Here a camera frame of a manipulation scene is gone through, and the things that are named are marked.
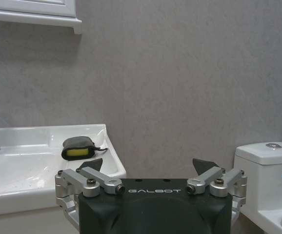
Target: toilet flush button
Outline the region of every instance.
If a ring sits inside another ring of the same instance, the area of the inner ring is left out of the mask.
[[[268,143],[266,144],[267,147],[272,148],[272,149],[280,149],[282,148],[282,146],[280,146],[279,144],[276,143]]]

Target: metal bracket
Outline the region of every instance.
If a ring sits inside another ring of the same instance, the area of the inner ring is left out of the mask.
[[[187,191],[192,195],[202,194],[208,185],[213,196],[225,197],[228,193],[232,195],[232,226],[240,215],[241,206],[246,203],[247,177],[244,171],[232,169],[225,173],[225,169],[212,167],[200,176],[188,179]]]
[[[196,178],[190,178],[187,180],[187,191],[189,194],[203,194],[206,186],[211,181],[222,176],[222,169],[220,167],[212,167],[208,171],[199,175]]]
[[[119,195],[125,191],[125,187],[120,179],[108,177],[90,167],[76,171],[58,171],[55,175],[55,192],[56,203],[63,208],[67,220],[79,231],[79,214],[75,202],[80,193],[85,197],[95,197],[100,194],[101,186],[106,193]]]
[[[120,179],[111,178],[91,167],[82,168],[80,174],[95,179],[107,194],[119,195],[125,192],[125,187]]]

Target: sink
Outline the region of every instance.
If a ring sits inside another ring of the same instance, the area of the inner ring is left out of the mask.
[[[88,136],[108,150],[91,159],[66,161],[62,143],[76,136]],[[0,128],[0,146],[0,215],[56,207],[54,175],[85,161],[102,158],[102,173],[126,177],[104,124]]]

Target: white sink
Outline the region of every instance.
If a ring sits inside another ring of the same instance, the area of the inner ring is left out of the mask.
[[[76,136],[88,136],[108,151],[66,161],[62,143]],[[0,215],[57,206],[54,175],[61,169],[75,170],[85,161],[103,158],[102,173],[126,177],[104,124],[0,128],[0,146]]]

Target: textured wall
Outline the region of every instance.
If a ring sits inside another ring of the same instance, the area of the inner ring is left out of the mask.
[[[282,0],[79,0],[83,35],[0,22],[0,127],[101,123],[133,177],[282,140]],[[260,233],[243,218],[235,233]]]

